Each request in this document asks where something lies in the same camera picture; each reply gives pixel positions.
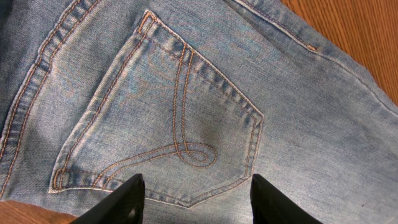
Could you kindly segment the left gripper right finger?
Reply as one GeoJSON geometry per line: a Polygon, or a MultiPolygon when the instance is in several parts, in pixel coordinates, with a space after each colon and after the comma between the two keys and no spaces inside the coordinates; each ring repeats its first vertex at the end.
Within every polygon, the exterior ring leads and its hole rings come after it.
{"type": "Polygon", "coordinates": [[[321,224],[260,174],[252,176],[250,199],[254,224],[321,224]]]}

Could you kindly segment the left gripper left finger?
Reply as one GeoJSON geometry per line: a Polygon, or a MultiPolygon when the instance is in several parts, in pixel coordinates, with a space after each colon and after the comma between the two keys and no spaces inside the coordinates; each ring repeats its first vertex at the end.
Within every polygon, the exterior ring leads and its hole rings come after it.
{"type": "Polygon", "coordinates": [[[135,174],[71,224],[142,224],[145,182],[135,174]]]}

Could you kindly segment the light blue denim jeans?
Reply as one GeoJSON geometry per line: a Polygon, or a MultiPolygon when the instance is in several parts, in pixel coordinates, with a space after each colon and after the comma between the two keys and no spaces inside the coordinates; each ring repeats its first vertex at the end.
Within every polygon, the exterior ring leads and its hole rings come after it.
{"type": "Polygon", "coordinates": [[[1,2],[1,200],[251,223],[261,174],[323,223],[397,222],[397,106],[279,1],[1,2]]]}

